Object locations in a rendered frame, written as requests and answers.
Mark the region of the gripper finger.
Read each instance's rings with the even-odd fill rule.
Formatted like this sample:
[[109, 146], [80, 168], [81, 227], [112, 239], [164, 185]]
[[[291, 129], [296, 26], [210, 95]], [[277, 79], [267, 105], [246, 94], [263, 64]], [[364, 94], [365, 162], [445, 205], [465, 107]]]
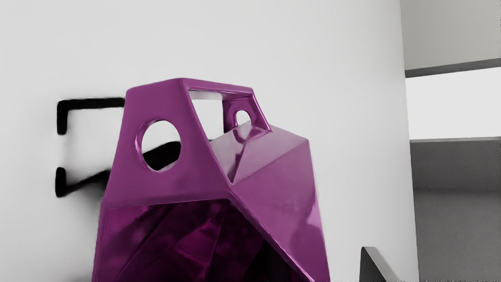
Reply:
[[361, 248], [360, 282], [403, 282], [378, 248]]

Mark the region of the purple faceted mug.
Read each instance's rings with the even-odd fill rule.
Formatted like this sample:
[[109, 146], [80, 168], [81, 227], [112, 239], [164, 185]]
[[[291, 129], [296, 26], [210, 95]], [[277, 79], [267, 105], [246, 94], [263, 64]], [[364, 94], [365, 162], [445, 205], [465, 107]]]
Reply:
[[330, 282], [308, 139], [251, 88], [131, 88], [101, 204], [92, 282]]

